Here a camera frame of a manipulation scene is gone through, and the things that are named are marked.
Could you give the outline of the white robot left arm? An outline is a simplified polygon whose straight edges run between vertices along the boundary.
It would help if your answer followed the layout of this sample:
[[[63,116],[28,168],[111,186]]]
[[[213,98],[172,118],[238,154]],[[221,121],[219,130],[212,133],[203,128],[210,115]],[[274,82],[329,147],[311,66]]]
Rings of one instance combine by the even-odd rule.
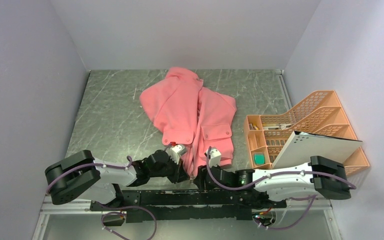
[[[54,205],[84,199],[117,210],[126,200],[122,187],[139,187],[151,178],[167,178],[176,184],[189,177],[183,160],[161,149],[141,160],[131,156],[127,160],[127,164],[103,161],[90,150],[81,150],[46,168],[46,194]]]

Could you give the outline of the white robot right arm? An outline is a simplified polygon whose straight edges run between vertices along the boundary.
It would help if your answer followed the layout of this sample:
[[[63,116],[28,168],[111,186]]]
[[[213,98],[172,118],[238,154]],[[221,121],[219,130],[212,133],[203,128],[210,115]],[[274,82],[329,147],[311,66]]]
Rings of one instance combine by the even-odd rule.
[[[262,208],[273,201],[305,199],[309,196],[328,200],[348,200],[357,187],[348,181],[343,164],[322,156],[308,162],[279,169],[241,169],[226,171],[219,166],[198,168],[193,183],[200,191],[219,188],[227,191],[254,191]]]

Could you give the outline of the pink zip-up jacket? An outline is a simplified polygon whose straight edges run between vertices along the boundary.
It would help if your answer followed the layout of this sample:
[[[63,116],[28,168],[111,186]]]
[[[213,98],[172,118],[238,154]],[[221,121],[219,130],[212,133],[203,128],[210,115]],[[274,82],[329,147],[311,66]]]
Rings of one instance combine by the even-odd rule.
[[[144,112],[162,132],[162,144],[182,144],[183,169],[196,177],[198,168],[206,165],[209,147],[221,153],[220,166],[233,161],[232,122],[236,100],[204,87],[204,81],[193,71],[172,67],[165,78],[145,89],[140,97]]]

